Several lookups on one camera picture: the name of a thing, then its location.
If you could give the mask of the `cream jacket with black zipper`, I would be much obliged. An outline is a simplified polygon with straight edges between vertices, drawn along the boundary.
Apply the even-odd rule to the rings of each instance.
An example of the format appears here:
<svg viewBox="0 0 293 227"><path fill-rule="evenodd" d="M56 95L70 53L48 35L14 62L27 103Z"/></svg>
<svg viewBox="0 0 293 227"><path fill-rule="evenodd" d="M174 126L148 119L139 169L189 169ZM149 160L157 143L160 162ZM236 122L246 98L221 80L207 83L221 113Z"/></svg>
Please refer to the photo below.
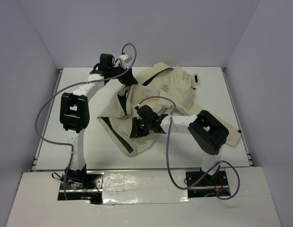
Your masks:
<svg viewBox="0 0 293 227"><path fill-rule="evenodd" d="M157 63L135 77L137 84L123 85L111 80L105 88L112 97L98 115L99 123L109 137L128 157L135 157L149 149L159 137L156 133L142 138L130 138L132 118L137 116L135 106L143 101L157 114L170 114L172 103L183 115L198 114L203 107L194 103L194 87L199 85L197 73L188 74L181 67L172 68L165 63Z"/></svg>

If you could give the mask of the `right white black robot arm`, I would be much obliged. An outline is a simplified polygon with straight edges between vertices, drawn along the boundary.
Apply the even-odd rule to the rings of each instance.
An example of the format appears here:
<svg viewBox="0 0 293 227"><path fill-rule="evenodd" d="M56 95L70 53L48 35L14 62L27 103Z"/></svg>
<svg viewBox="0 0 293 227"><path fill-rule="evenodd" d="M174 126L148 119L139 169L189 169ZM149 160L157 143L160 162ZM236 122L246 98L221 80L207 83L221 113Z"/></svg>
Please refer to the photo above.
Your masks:
<svg viewBox="0 0 293 227"><path fill-rule="evenodd" d="M211 185L217 180L220 161L220 149L226 143L229 130L210 112L202 110L189 116L172 116L164 113L158 115L148 105L136 106L137 117L132 118L130 138L148 136L151 132L157 134L184 133L190 134L203 150L201 180Z"/></svg>

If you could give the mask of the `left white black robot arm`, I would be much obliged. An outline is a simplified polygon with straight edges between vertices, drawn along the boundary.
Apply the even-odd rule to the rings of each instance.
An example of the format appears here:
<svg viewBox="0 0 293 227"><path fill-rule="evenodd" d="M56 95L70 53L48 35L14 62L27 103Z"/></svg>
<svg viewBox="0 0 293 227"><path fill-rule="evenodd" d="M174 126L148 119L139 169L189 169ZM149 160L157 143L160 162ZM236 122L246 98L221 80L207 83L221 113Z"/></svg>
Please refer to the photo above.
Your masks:
<svg viewBox="0 0 293 227"><path fill-rule="evenodd" d="M121 75L119 82L126 85L137 84L132 69L127 64L132 56L122 53L115 66L111 54L102 53L100 62L90 71L87 82L73 92L65 92L60 102L60 123L66 131L67 143L71 144L71 161L65 169L64 180L71 181L76 188L87 185L86 162L84 159L84 133L90 121L88 103L97 91L112 78Z"/></svg>

